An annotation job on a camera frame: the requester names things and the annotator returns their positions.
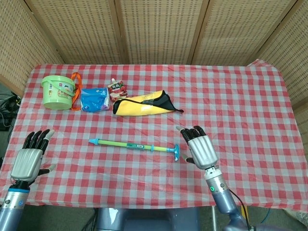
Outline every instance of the red checkered tablecloth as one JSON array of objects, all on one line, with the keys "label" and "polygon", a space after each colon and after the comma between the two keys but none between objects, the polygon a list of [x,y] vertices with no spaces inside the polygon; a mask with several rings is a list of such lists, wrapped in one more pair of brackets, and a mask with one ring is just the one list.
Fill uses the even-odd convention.
[{"label": "red checkered tablecloth", "polygon": [[[130,96],[165,90],[178,112],[117,116],[49,110],[43,77],[78,71],[85,88],[122,79]],[[255,61],[245,66],[40,65],[29,77],[0,173],[0,197],[10,186],[18,150],[31,131],[56,132],[43,165],[56,164],[31,185],[32,205],[176,208],[213,205],[204,171],[172,153],[94,146],[91,138],[188,147],[175,126],[200,125],[212,140],[229,187],[247,205],[308,212],[308,171],[301,137],[281,76]]]}]

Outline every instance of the yellow bag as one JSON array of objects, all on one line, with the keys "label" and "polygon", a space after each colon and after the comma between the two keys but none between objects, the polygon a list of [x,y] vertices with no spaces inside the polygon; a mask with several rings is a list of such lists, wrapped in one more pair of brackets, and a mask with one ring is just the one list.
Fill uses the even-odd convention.
[{"label": "yellow bag", "polygon": [[183,110],[176,109],[164,90],[148,95],[119,99],[114,103],[113,113],[120,116],[143,116]]}]

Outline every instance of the blue plastic bag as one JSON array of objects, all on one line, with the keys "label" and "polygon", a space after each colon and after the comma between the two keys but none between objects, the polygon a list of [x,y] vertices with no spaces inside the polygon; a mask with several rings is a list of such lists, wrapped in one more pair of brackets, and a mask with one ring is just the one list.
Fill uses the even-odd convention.
[{"label": "blue plastic bag", "polygon": [[81,110],[99,112],[109,109],[109,92],[107,88],[81,89]]}]

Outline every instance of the green bucket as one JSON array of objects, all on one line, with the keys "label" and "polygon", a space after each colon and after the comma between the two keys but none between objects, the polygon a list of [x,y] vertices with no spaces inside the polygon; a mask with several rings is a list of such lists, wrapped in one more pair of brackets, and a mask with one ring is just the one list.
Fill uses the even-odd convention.
[{"label": "green bucket", "polygon": [[65,76],[46,76],[42,79],[43,104],[50,109],[69,109],[75,95],[73,80]]}]

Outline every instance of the woven panel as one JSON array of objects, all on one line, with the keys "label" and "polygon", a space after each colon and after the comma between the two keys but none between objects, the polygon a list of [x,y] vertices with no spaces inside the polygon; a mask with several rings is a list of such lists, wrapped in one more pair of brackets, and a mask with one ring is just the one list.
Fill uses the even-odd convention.
[{"label": "woven panel", "polygon": [[186,64],[202,0],[122,0],[132,64]]},{"label": "woven panel", "polygon": [[292,105],[308,96],[308,0],[259,56],[283,75]]},{"label": "woven panel", "polygon": [[289,0],[213,0],[193,64],[246,65]]},{"label": "woven panel", "polygon": [[306,159],[308,160],[308,109],[296,114],[295,118],[302,136]]},{"label": "woven panel", "polygon": [[66,63],[120,64],[108,1],[27,0]]},{"label": "woven panel", "polygon": [[44,63],[61,64],[63,60],[19,1],[2,1],[0,11],[1,82],[22,95],[34,67]]}]

